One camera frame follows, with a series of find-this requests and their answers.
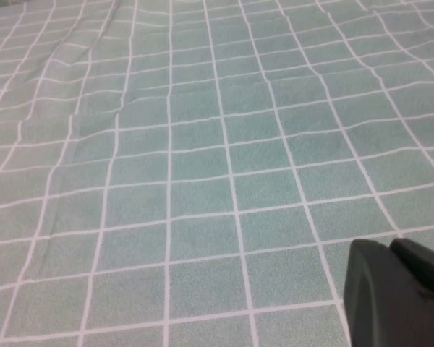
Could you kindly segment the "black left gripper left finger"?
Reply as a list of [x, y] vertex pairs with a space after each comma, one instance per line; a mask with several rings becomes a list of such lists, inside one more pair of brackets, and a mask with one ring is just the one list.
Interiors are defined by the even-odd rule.
[[353, 346], [434, 346], [434, 293], [390, 245], [351, 243], [343, 301]]

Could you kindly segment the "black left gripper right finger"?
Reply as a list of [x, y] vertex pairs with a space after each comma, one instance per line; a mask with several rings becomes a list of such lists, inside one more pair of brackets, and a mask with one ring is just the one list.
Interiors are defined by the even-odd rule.
[[405, 238], [394, 239], [390, 244], [390, 250], [424, 287], [434, 293], [433, 250]]

